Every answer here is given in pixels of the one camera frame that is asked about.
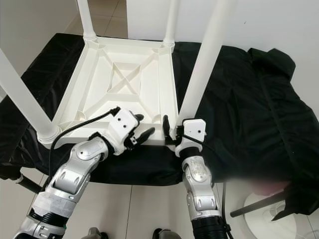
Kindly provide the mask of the white plastic table top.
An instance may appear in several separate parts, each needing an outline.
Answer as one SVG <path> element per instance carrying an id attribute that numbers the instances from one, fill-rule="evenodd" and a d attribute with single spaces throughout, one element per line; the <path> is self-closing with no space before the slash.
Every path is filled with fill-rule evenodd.
<path id="1" fill-rule="evenodd" d="M 163 146 L 162 119 L 167 116 L 173 133 L 178 115 L 172 51 L 140 39 L 87 41 L 53 123 L 67 130 L 120 107 L 144 116 L 136 134 L 155 128 L 146 145 Z"/>

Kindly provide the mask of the white plastic table leg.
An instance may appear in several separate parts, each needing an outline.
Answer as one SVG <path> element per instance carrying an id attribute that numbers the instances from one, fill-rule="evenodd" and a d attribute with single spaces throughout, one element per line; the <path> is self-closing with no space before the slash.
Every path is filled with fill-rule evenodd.
<path id="1" fill-rule="evenodd" d="M 193 119 L 205 93 L 217 56 L 225 40 L 238 0 L 217 0 L 207 24 L 203 40 L 194 64 L 193 72 L 178 112 L 177 125 Z"/>
<path id="2" fill-rule="evenodd" d="M 61 133 L 61 128 L 48 118 L 2 51 L 0 51 L 0 60 L 7 63 L 8 73 L 7 77 L 0 80 L 0 86 L 35 129 L 39 143 L 51 149 L 55 137 Z"/>
<path id="3" fill-rule="evenodd" d="M 166 29 L 164 39 L 162 40 L 162 47 L 171 48 L 173 50 L 175 45 L 175 34 L 177 30 L 178 10 L 180 7 L 180 0 L 170 0 L 169 9 L 166 21 Z"/>
<path id="4" fill-rule="evenodd" d="M 77 6 L 83 28 L 83 38 L 87 41 L 96 42 L 97 35 L 93 29 L 88 0 L 77 0 Z"/>

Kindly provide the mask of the black cloth table cover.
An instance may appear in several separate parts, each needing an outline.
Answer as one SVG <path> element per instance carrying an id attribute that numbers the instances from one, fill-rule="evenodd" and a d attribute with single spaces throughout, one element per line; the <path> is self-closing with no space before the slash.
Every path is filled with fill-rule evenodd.
<path id="1" fill-rule="evenodd" d="M 172 54 L 178 105 L 200 43 L 177 42 Z M 57 33 L 22 80 L 52 118 L 80 59 L 80 35 Z M 230 178 L 291 182 L 290 213 L 319 208 L 319 120 L 291 84 L 296 64 L 278 49 L 223 46 L 196 117 L 206 121 L 203 150 L 214 182 Z M 49 150 L 9 97 L 0 103 L 0 164 L 49 173 Z M 168 186 L 182 182 L 181 163 L 166 146 L 140 146 L 109 157 L 91 175 L 100 184 Z"/>

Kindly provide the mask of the grey robot right foot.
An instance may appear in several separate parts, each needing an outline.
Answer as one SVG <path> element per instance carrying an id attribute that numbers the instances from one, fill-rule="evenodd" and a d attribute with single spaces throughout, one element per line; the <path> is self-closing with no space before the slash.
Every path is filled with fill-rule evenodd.
<path id="1" fill-rule="evenodd" d="M 158 228 L 153 231 L 151 239 L 182 239 L 182 237 L 171 230 Z"/>

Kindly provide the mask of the grey robot foot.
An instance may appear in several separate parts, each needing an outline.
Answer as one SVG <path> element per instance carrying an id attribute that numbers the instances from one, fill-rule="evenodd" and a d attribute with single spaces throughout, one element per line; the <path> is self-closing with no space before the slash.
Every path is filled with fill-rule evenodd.
<path id="1" fill-rule="evenodd" d="M 109 239 L 108 235 L 100 232 L 98 228 L 96 227 L 91 227 L 88 230 L 88 233 L 86 236 L 82 237 L 82 239 Z"/>
<path id="2" fill-rule="evenodd" d="M 151 239 L 182 239 L 182 237 L 171 230 L 158 228 L 153 231 Z"/>

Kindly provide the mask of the grey robot left foot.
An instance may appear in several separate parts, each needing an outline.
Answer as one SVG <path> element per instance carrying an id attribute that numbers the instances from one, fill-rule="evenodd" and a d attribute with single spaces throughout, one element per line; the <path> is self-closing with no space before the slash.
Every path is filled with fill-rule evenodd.
<path id="1" fill-rule="evenodd" d="M 100 232 L 98 228 L 96 227 L 91 227 L 88 230 L 88 233 L 86 236 L 82 237 L 82 239 L 109 239 L 108 235 Z"/>

